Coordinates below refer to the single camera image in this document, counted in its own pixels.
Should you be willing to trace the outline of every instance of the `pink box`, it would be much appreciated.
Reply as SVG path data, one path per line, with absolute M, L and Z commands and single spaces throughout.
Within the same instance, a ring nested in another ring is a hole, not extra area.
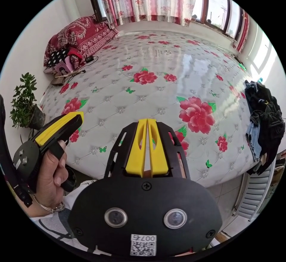
M 64 61 L 61 61 L 60 63 L 58 63 L 54 69 L 60 73 L 61 75 L 66 75 L 68 73 L 71 73 L 74 71 L 74 66 L 71 63 L 71 59 L 69 56 L 66 57 L 66 59 Z

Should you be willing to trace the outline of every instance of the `hand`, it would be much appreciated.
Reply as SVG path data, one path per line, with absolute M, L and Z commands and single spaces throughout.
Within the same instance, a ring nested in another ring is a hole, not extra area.
M 65 150 L 65 142 L 59 141 L 59 144 Z M 43 157 L 35 197 L 46 207 L 55 208 L 59 206 L 63 200 L 64 190 L 60 185 L 66 181 L 69 176 L 65 167 L 66 159 L 66 153 L 58 160 L 49 150 Z M 28 208 L 18 197 L 16 197 L 16 199 L 29 217 L 40 217 L 51 213 L 42 208 L 34 199 L 32 205 Z

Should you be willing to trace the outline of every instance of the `black clothing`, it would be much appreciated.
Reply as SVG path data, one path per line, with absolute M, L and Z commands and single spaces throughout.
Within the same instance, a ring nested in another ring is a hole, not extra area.
M 257 170 L 257 174 L 263 173 L 275 159 L 281 139 L 285 133 L 285 122 L 282 118 L 280 106 L 277 100 L 271 95 L 269 89 L 259 82 L 250 83 L 245 81 L 245 96 L 251 113 L 250 120 L 258 125 L 260 132 L 258 143 L 262 150 L 260 156 L 267 153 L 266 162 Z

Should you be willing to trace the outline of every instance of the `sticker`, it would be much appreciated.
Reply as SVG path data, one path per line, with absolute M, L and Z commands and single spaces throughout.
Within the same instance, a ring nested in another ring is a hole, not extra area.
M 157 235 L 131 234 L 131 256 L 156 256 Z
M 17 161 L 16 165 L 15 165 L 15 168 L 16 168 L 16 169 L 18 169 L 20 163 L 21 163 L 21 160 L 19 159 L 19 160 Z

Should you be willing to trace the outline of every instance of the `radiator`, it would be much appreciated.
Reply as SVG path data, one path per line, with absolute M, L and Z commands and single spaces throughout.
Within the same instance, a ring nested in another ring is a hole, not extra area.
M 256 218 L 257 211 L 269 190 L 275 162 L 276 159 L 261 175 L 244 173 L 243 179 L 246 181 L 246 184 L 244 189 L 240 190 L 240 201 L 236 203 L 233 216 L 239 215 L 247 218 L 248 221 Z

